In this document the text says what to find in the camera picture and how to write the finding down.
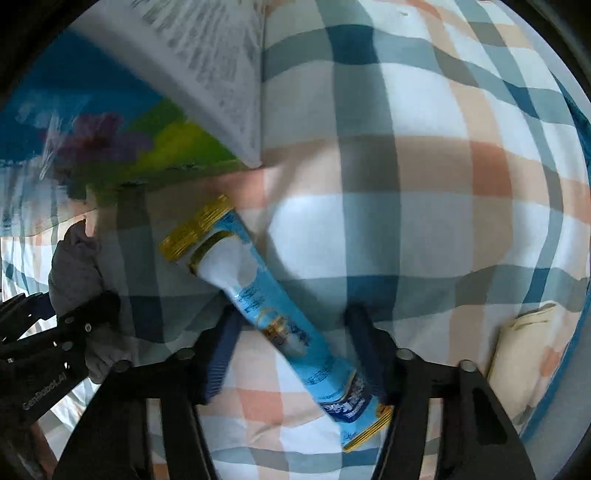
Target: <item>open book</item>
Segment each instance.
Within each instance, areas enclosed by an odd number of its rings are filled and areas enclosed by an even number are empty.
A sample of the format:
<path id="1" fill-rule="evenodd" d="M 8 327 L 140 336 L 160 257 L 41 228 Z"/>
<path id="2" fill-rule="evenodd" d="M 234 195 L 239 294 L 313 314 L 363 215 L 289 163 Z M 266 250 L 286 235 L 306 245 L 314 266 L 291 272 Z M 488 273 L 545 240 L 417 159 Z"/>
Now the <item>open book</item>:
<path id="1" fill-rule="evenodd" d="M 72 28 L 258 167 L 263 3 L 100 0 Z"/>

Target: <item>purple flower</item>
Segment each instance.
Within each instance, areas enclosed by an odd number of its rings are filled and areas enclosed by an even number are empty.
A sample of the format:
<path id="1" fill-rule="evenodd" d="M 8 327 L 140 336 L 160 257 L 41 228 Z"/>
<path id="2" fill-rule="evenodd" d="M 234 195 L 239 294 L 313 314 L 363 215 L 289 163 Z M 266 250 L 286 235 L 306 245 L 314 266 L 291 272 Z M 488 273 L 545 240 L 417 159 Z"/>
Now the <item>purple flower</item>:
<path id="1" fill-rule="evenodd" d="M 119 132 L 123 119 L 116 113 L 83 113 L 72 124 L 72 133 L 61 139 L 57 156 L 63 167 L 92 163 L 132 163 L 153 147 L 140 132 Z"/>

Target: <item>bed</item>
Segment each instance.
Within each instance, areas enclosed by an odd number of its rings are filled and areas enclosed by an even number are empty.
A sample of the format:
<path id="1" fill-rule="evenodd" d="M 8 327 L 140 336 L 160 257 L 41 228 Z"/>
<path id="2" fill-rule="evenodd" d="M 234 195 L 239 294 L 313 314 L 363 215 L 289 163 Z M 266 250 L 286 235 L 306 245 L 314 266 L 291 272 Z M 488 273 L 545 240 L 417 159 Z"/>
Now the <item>bed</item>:
<path id="1" fill-rule="evenodd" d="M 134 361 L 162 361 L 211 327 L 224 301 L 157 244 L 225 193 L 277 280 L 352 361 L 342 322 L 352 301 L 425 360 L 470 358 L 484 372 L 501 326 L 555 303 L 535 389 L 514 418 L 534 437 L 530 420 L 582 326 L 589 285 L 589 177 L 565 97 L 588 108 L 576 82 L 495 2 L 272 0 L 267 15 L 264 168 L 126 189 L 116 206 L 82 216 L 58 205 L 68 220 L 1 239 L 3 298 L 47 291 L 57 241 L 86 218 Z M 56 406 L 49 438 L 67 437 L 58 432 L 95 389 L 86 380 Z M 150 412 L 165 478 L 156 403 Z M 381 447 L 375 437 L 343 453 L 337 427 L 253 330 L 200 414 L 222 478 L 370 478 Z M 424 479 L 439 427 L 434 401 Z"/>

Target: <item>bolt head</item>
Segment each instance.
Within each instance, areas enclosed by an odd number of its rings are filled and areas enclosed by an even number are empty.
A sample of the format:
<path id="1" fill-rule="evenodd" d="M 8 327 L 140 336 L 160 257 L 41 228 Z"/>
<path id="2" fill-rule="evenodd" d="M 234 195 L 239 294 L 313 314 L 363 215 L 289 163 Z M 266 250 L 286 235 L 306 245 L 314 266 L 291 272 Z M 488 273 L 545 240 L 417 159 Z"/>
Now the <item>bolt head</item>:
<path id="1" fill-rule="evenodd" d="M 462 360 L 460 362 L 460 368 L 464 370 L 464 372 L 475 372 L 478 370 L 476 364 L 470 360 Z"/>
<path id="2" fill-rule="evenodd" d="M 396 350 L 396 356 L 400 360 L 412 360 L 414 358 L 414 353 L 412 350 L 409 350 L 408 348 L 399 348 L 398 350 Z"/>
<path id="3" fill-rule="evenodd" d="M 129 370 L 132 366 L 134 366 L 129 360 L 119 360 L 115 365 L 113 365 L 113 371 L 122 374 L 126 370 Z"/>
<path id="4" fill-rule="evenodd" d="M 191 360 L 195 356 L 195 351 L 192 348 L 181 348 L 175 356 L 178 360 Z"/>

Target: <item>blue toothpaste tube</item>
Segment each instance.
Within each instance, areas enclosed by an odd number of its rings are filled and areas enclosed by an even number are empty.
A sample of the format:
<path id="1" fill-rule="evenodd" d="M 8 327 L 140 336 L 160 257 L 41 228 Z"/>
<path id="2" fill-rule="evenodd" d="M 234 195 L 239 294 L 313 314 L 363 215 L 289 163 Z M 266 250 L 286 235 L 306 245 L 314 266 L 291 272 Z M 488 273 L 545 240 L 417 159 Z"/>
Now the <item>blue toothpaste tube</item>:
<path id="1" fill-rule="evenodd" d="M 331 353 L 324 337 L 267 270 L 226 196 L 172 231 L 160 250 L 222 289 L 285 356 L 316 403 L 339 425 L 345 452 L 388 425 L 391 408 L 371 394 L 347 360 Z"/>

